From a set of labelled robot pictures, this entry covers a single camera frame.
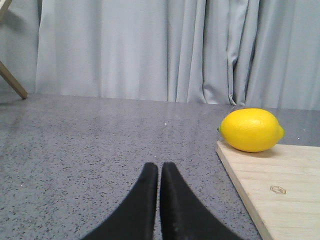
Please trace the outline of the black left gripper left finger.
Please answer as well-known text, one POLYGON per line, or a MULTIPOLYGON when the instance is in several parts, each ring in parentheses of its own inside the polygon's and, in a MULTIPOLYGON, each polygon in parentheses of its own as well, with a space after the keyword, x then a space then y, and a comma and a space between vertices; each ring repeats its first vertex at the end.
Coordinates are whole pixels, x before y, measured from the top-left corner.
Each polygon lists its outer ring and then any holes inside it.
POLYGON ((85 240, 152 240, 154 233, 158 167, 144 164, 141 174, 125 199, 85 240))

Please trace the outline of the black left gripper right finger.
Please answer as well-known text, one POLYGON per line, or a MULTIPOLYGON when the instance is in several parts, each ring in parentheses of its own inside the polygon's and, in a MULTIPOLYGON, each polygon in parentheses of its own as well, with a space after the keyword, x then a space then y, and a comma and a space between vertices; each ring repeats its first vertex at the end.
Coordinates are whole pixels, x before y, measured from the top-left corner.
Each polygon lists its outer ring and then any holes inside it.
POLYGON ((173 162, 162 166, 159 199, 164 240, 240 240, 200 202, 173 162))

